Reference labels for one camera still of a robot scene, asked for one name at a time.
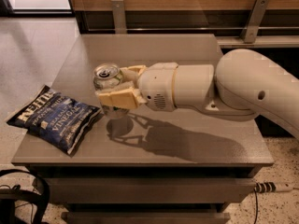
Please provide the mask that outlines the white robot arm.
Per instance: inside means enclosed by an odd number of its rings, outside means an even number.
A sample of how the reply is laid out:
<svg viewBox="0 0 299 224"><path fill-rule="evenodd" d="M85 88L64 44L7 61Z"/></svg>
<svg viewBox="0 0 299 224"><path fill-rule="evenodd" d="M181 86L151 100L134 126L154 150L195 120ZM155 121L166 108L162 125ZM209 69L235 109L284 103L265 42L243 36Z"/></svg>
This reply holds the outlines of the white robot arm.
<svg viewBox="0 0 299 224"><path fill-rule="evenodd" d="M192 109L218 119L247 121L262 115L299 137L299 80L277 63L249 49L235 49L217 64L156 63L94 71L95 92L112 118L114 108L155 111Z"/></svg>

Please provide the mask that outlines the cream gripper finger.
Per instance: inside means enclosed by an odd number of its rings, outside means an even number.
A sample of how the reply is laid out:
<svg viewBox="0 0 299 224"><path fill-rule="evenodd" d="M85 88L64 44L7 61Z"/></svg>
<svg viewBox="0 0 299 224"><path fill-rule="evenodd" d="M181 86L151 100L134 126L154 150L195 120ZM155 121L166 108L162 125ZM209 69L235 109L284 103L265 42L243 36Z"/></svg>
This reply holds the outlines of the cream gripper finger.
<svg viewBox="0 0 299 224"><path fill-rule="evenodd" d="M114 88L96 91L95 95L101 105L115 106L129 110L137 109L147 102L133 81L121 83Z"/></svg>
<svg viewBox="0 0 299 224"><path fill-rule="evenodd" d="M141 74L147 69L146 65L133 65L121 68L122 77L124 82L133 82L137 86L137 81Z"/></svg>

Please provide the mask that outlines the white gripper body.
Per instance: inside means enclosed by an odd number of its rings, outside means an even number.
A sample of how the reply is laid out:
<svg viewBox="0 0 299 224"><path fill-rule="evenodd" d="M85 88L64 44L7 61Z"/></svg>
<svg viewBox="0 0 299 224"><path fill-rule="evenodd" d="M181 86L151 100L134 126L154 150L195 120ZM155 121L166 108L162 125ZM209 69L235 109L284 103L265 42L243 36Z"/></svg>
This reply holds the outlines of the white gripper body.
<svg viewBox="0 0 299 224"><path fill-rule="evenodd" d="M138 88L154 111L174 111L173 79L177 63L156 63L147 67L138 79Z"/></svg>

